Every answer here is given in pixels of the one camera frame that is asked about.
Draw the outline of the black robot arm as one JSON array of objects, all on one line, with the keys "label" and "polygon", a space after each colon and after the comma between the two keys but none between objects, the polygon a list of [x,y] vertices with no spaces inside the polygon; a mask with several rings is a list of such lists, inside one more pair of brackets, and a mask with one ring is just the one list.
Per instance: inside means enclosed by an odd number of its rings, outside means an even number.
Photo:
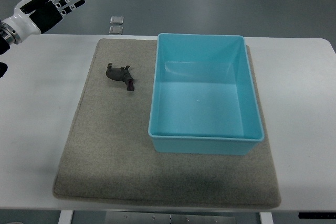
[{"label": "black robot arm", "polygon": [[[4,24],[1,23],[1,55],[10,49],[10,41],[11,41],[11,36],[8,30],[4,27]],[[6,63],[3,63],[3,62],[1,62],[0,65],[1,65],[0,75],[2,78],[3,75],[6,73],[8,66]]]}]

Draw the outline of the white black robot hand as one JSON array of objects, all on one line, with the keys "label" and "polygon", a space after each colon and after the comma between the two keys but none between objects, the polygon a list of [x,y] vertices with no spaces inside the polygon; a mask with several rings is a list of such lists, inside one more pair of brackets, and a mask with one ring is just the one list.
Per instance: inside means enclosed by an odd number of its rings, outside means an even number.
[{"label": "white black robot hand", "polygon": [[22,0],[13,15],[1,21],[1,42],[10,46],[31,35],[44,34],[84,3],[84,0]]}]

